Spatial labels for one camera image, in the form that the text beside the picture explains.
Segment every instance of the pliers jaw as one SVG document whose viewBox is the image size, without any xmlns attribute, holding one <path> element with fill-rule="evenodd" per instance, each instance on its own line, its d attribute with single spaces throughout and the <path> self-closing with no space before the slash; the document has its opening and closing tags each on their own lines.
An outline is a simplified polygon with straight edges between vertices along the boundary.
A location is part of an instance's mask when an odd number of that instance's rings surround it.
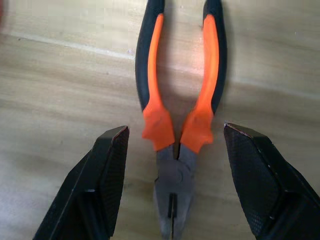
<svg viewBox="0 0 320 240">
<path fill-rule="evenodd" d="M 189 215 L 197 155 L 188 151 L 182 145 L 179 159 L 174 159 L 172 145 L 157 152 L 158 178 L 154 182 L 153 197 L 164 240 L 180 240 Z"/>
</svg>

